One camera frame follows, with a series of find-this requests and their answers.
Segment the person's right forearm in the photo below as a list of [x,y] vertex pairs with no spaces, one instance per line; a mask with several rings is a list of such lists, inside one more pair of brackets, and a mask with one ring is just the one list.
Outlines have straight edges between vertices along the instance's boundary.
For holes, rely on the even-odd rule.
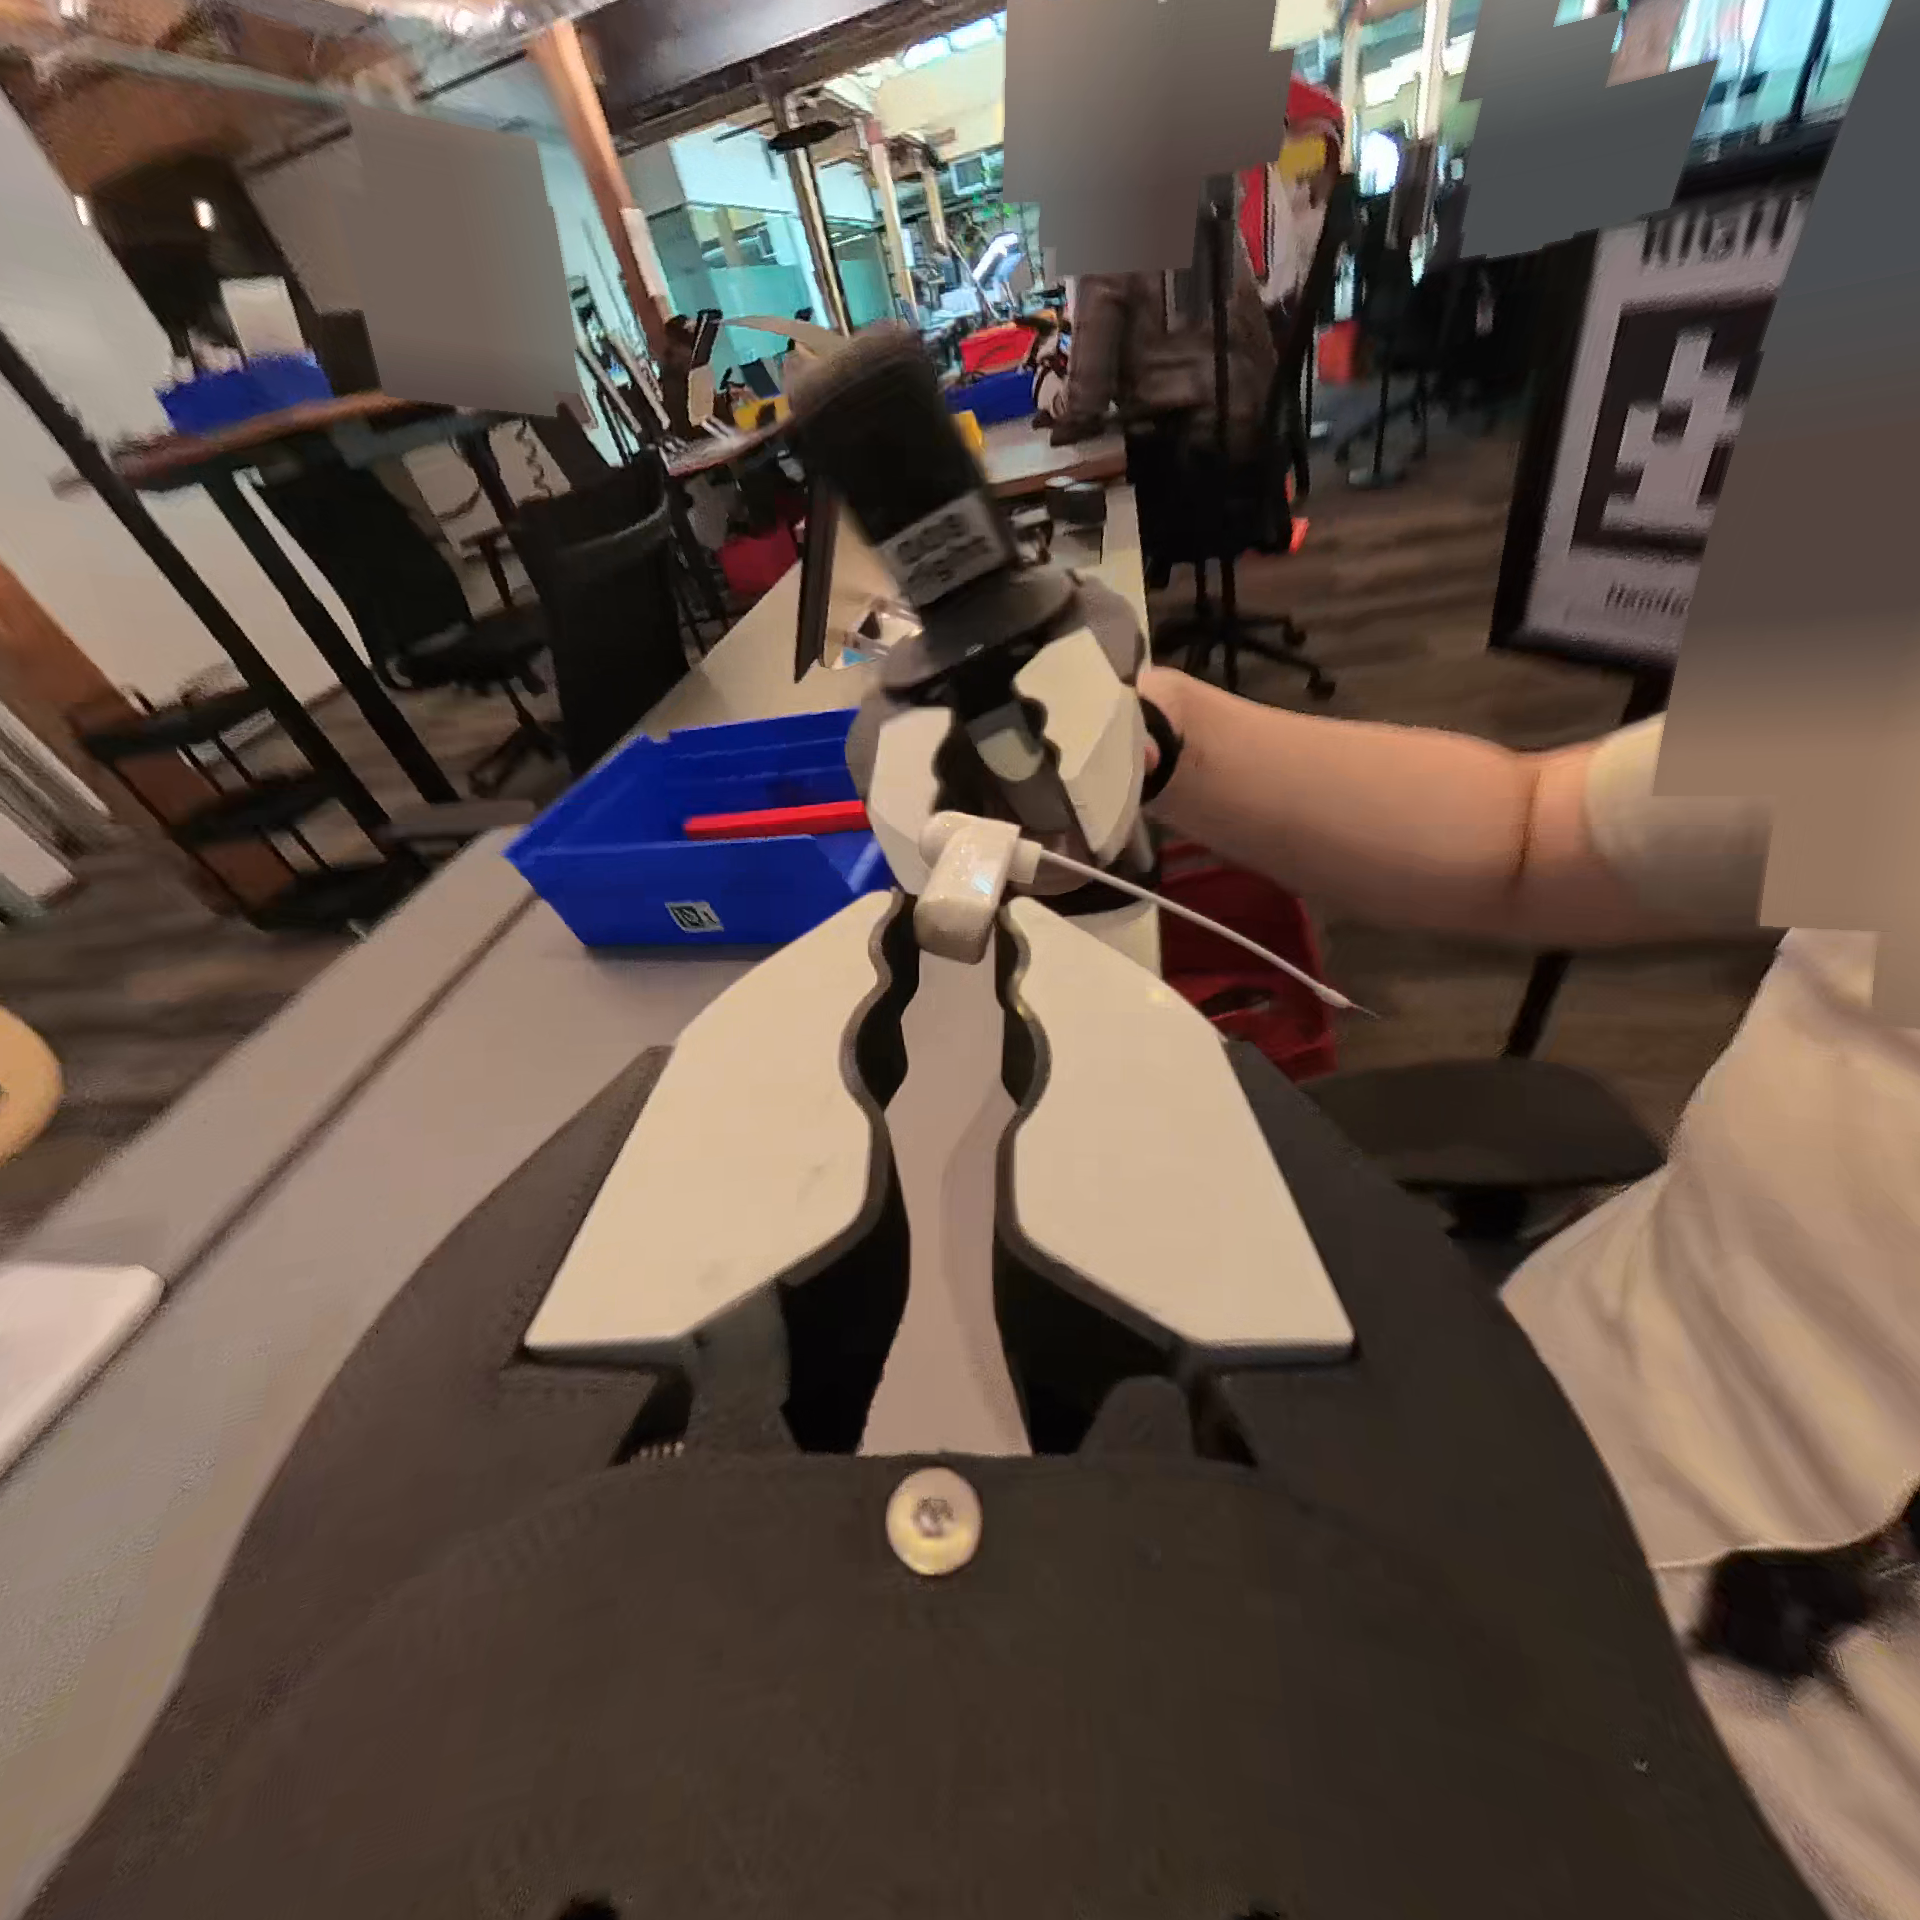
[[1590,820],[1591,766],[1600,744],[1519,752],[1247,702],[1240,857],[1366,923],[1615,946],[1641,912]]

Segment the white document stand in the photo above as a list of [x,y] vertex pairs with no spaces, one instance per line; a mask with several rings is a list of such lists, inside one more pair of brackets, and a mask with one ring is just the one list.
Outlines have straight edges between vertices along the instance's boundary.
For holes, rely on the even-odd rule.
[[0,1472],[88,1388],[159,1302],[150,1269],[5,1262],[0,1271]]

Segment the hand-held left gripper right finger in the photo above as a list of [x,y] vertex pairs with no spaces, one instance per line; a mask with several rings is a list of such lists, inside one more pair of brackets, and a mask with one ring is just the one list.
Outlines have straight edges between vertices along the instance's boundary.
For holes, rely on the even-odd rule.
[[1202,1411],[1221,1377],[1342,1367],[1358,1328],[1231,1043],[1046,899],[995,936],[1006,1017],[995,1331],[1029,1454],[1077,1454],[1127,1381]]

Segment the wooden top high table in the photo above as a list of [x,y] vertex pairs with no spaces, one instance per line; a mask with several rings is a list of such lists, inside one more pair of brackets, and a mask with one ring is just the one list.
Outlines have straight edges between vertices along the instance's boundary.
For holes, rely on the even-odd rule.
[[203,492],[220,512],[410,794],[424,804],[450,804],[459,791],[446,771],[376,680],[365,643],[347,639],[347,623],[325,612],[321,592],[304,580],[269,520],[251,504],[245,477],[362,471],[407,447],[484,443],[489,429],[491,416],[362,391],[281,409],[203,435],[167,433],[104,451],[78,416],[57,403],[49,435],[68,465],[49,477],[49,492],[104,504],[237,673],[232,696],[174,701],[171,710],[104,725],[87,732],[87,747],[114,779],[135,759],[197,759],[197,747],[216,747],[237,771],[240,785],[159,828],[254,930],[365,930],[424,877],[424,852],[397,842],[397,825],[374,801],[374,785],[185,561],[174,537],[154,523],[150,499]]

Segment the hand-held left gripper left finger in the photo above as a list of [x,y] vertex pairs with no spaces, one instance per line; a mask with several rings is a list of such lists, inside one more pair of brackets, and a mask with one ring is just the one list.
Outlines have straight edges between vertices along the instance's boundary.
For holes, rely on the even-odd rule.
[[770,1363],[801,1454],[854,1454],[909,1302],[887,1106],[919,951],[858,897],[675,1041],[525,1331],[537,1363],[640,1363],[713,1393]]

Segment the person's right hand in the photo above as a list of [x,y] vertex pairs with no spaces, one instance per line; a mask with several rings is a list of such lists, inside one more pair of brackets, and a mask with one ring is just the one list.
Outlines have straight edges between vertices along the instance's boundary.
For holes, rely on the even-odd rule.
[[1141,670],[1134,701],[1147,718],[1147,820],[1173,838],[1240,852],[1247,702],[1216,681],[1156,661]]

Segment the person in white shirt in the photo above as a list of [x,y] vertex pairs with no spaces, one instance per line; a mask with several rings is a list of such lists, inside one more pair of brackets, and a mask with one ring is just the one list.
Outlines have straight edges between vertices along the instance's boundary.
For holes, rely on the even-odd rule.
[[1920,1043],[1788,930],[1667,1159],[1505,1293],[1830,1915],[1920,1909]]

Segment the red plastic bar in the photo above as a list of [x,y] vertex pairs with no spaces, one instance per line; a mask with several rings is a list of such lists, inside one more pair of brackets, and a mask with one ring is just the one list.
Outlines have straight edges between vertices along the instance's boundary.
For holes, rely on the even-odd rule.
[[858,801],[827,804],[770,804],[770,811],[730,811],[730,815],[687,815],[687,842],[743,842],[743,838],[827,838],[864,834],[871,815]]

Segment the black white marker poster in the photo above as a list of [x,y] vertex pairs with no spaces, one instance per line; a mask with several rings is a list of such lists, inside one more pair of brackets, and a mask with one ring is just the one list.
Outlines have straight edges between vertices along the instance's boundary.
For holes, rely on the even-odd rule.
[[1667,673],[1816,183],[1747,183],[1547,251],[1487,643]]

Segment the red plastic crate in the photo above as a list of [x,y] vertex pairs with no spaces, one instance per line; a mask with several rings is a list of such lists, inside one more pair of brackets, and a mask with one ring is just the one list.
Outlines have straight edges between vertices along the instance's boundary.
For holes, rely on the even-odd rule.
[[1330,1076],[1330,1006],[1275,964],[1321,975],[1302,899],[1184,838],[1162,842],[1162,899],[1165,984],[1228,1041],[1264,1049],[1288,1081]]

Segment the grey desk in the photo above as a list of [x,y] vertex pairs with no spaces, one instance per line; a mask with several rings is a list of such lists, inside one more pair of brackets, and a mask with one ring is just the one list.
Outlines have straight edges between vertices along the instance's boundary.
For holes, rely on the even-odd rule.
[[1060,1483],[802,1454],[779,1305],[525,1363],[675,1017],[489,852],[150,1128],[39,1251],[167,1280],[5,1492],[5,1915],[1100,1915]]

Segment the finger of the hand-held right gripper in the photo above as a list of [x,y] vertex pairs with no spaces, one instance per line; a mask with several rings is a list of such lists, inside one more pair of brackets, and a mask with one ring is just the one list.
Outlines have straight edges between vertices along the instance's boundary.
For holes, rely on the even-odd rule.
[[937,852],[925,828],[942,815],[979,815],[963,776],[975,771],[963,725],[948,702],[864,696],[848,725],[848,779],[871,834],[905,897],[925,897]]
[[1022,718],[1037,739],[1041,838],[1111,867],[1141,825],[1147,716],[1130,681],[1141,652],[1094,628],[1046,639],[1022,661]]

